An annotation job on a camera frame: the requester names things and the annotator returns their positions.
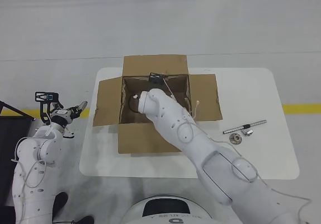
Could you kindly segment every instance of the box flap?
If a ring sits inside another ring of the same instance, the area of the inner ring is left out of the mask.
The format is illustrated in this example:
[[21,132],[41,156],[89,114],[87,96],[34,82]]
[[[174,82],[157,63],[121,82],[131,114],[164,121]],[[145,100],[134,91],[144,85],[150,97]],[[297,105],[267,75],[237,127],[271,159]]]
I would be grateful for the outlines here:
[[186,55],[133,55],[123,59],[122,76],[149,76],[151,72],[161,74],[188,74]]
[[153,123],[119,124],[118,153],[179,152],[156,131]]
[[120,119],[122,77],[100,81],[93,126],[118,124]]
[[190,98],[192,111],[199,101],[196,110],[197,121],[222,120],[219,99],[218,86],[214,74],[190,74],[189,75]]

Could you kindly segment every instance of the open cardboard box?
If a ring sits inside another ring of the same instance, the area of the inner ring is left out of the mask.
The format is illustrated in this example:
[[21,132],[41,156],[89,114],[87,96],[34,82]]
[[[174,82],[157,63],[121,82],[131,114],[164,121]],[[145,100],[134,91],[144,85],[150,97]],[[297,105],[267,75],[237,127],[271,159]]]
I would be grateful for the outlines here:
[[186,55],[125,56],[122,77],[100,81],[93,126],[118,124],[118,152],[179,152],[156,131],[144,114],[130,109],[134,94],[160,88],[170,95],[166,85],[148,82],[150,73],[167,76],[166,81],[178,103],[191,114],[196,101],[197,121],[222,120],[218,88],[214,74],[189,74]]

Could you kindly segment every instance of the yellow floor line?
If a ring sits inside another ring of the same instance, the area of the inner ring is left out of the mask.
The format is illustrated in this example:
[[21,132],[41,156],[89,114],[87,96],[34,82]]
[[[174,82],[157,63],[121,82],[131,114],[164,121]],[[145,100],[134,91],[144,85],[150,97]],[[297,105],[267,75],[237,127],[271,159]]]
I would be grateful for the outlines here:
[[321,114],[321,104],[283,104],[285,114]]
[[[282,108],[285,114],[321,114],[321,104],[283,104]],[[22,111],[34,118],[40,118],[40,110],[38,109],[27,109]],[[80,118],[87,118],[88,114],[89,108],[86,108],[84,112],[82,112]],[[16,116],[18,114],[12,110],[4,109],[1,115]]]

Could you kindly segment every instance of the person's foot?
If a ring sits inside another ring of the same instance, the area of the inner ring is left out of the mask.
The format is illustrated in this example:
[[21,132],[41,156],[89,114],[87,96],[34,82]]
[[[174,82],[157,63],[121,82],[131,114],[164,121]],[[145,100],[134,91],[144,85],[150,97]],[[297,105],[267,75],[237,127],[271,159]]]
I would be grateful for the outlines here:
[[53,220],[58,215],[60,210],[65,206],[68,199],[69,197],[66,192],[61,192],[56,195],[53,206]]
[[93,219],[92,216],[85,216],[81,218],[79,221],[77,221],[77,224],[94,224],[95,219]]

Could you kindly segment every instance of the white tabletop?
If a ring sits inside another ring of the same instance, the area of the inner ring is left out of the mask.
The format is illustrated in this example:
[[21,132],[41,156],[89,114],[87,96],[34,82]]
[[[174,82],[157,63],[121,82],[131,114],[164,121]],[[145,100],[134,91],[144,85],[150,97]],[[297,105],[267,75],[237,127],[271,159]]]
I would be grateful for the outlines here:
[[[224,130],[266,119],[266,124],[252,127],[254,133],[250,137],[238,132],[243,142],[235,146],[236,149],[254,164],[264,179],[298,177],[298,162],[271,71],[189,68],[189,73],[216,74],[223,120],[199,122],[200,127],[214,139],[229,141],[230,134],[223,134]],[[195,168],[182,153],[121,155],[117,149],[117,126],[93,127],[98,83],[121,75],[122,68],[98,71],[79,164],[81,173],[86,176],[197,178]]]

